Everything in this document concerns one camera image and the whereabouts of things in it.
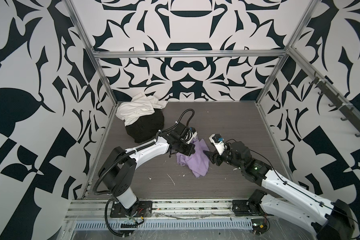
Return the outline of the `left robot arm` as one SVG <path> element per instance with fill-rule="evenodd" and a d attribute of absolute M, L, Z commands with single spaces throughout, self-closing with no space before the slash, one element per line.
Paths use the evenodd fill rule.
<path fill-rule="evenodd" d="M 128 213 L 134 213 L 139 204 L 139 199 L 131 188 L 136 169 L 147 161 L 167 153 L 191 156 L 195 153 L 192 140 L 197 135 L 194 128 L 186 129 L 184 134 L 178 134 L 176 131 L 159 132 L 153 140 L 135 148 L 115 148 L 99 170 L 99 178 L 92 187 L 93 194 L 108 195 L 111 200 L 119 201 Z"/>

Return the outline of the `black cloth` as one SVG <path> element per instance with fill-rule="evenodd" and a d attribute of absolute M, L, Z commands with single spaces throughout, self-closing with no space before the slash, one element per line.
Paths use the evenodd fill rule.
<path fill-rule="evenodd" d="M 140 144 L 151 140 L 159 130 L 164 128 L 165 118 L 162 110 L 154 110 L 153 114 L 139 117 L 136 122 L 125 127 L 127 134 L 134 139 L 135 143 Z"/>

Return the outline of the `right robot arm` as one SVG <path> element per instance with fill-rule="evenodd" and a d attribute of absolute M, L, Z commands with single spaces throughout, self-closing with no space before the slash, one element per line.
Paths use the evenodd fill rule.
<path fill-rule="evenodd" d="M 242 142 L 226 143 L 219 135 L 210 137 L 214 152 L 206 151 L 211 163 L 227 163 L 251 183 L 263 188 L 247 200 L 251 214 L 273 215 L 299 226 L 318 240 L 350 240 L 356 221 L 348 204 L 322 198 L 278 173 L 271 164 L 255 159 Z"/>

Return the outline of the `aluminium front rail frame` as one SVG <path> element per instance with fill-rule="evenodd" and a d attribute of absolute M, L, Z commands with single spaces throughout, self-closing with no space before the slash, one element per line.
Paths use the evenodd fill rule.
<path fill-rule="evenodd" d="M 104 218 L 105 199 L 71 201 L 65 221 L 102 220 Z M 152 207 L 144 215 L 147 217 L 192 218 L 192 217 L 230 217 L 233 199 L 152 199 Z"/>

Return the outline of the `black wall hook rack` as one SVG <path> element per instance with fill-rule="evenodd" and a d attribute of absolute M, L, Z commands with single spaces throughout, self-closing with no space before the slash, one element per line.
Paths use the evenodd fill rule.
<path fill-rule="evenodd" d="M 330 101 L 329 107 L 341 112 L 343 115 L 341 121 L 350 122 L 358 131 L 355 137 L 360 138 L 359 109 L 341 94 L 329 80 L 320 76 L 317 71 L 314 71 L 314 78 L 310 82 L 310 86 L 315 86 L 319 89 L 319 96 L 325 96 Z"/>

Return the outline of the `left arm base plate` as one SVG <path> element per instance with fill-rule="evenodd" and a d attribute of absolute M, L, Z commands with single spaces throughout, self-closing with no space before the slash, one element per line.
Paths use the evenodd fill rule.
<path fill-rule="evenodd" d="M 152 201 L 137 201 L 132 207 L 126 209 L 121 203 L 113 203 L 111 207 L 111 218 L 144 217 L 152 213 Z"/>

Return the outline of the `small electronics board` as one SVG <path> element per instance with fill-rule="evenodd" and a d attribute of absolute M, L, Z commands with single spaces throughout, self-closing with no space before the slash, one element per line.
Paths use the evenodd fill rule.
<path fill-rule="evenodd" d="M 251 219 L 252 223 L 252 233 L 257 236 L 261 236 L 269 231 L 270 229 L 270 222 L 267 218 L 261 219 Z"/>

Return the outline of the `white cloth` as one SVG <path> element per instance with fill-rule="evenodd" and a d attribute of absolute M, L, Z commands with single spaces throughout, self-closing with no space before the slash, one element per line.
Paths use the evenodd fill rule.
<path fill-rule="evenodd" d="M 167 104 L 167 101 L 159 100 L 155 96 L 146 96 L 144 93 L 139 93 L 130 102 L 124 102 L 118 106 L 116 117 L 124 121 L 125 126 L 129 126 L 140 117 L 154 114 L 155 109 L 164 109 Z"/>

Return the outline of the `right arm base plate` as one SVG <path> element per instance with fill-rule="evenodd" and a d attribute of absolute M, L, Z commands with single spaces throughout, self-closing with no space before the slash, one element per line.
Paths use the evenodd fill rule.
<path fill-rule="evenodd" d="M 233 200 L 232 211 L 236 217 L 265 216 L 260 200 Z"/>

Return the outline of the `purple cloth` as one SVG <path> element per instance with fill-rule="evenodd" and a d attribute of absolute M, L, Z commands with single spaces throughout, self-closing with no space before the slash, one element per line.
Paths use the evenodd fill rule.
<path fill-rule="evenodd" d="M 196 178 L 205 177 L 209 170 L 210 160 L 204 151 L 209 152 L 210 150 L 204 139 L 195 138 L 191 143 L 195 145 L 195 153 L 191 156 L 177 153 L 177 163 L 180 166 L 187 166 Z"/>

